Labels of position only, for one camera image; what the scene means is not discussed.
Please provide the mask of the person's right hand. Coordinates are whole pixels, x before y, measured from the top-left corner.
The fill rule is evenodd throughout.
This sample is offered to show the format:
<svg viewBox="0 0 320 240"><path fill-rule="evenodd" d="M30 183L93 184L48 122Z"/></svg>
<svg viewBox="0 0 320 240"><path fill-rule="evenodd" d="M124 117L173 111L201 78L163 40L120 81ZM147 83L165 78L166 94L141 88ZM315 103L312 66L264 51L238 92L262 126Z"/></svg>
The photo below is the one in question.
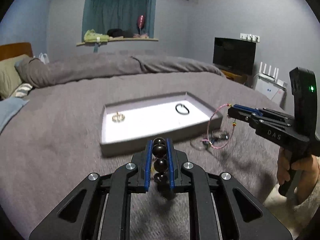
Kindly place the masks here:
<svg viewBox="0 0 320 240"><path fill-rule="evenodd" d="M279 185L283 185L285 181L290 180L289 169L301 172L300 180L296 188L297 203L302 204L313 192L319 177L319 163L314 155L300 159L290 165L286 154L290 151L279 148L277 180Z"/></svg>

